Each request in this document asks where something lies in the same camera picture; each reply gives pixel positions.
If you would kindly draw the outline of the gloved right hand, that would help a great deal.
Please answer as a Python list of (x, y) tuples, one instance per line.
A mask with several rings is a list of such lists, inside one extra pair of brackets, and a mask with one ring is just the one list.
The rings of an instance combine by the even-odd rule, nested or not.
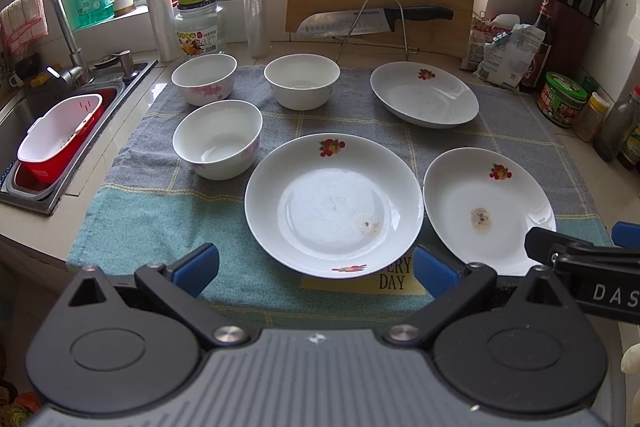
[(620, 370), (626, 375), (640, 373), (640, 343), (630, 346), (620, 360)]

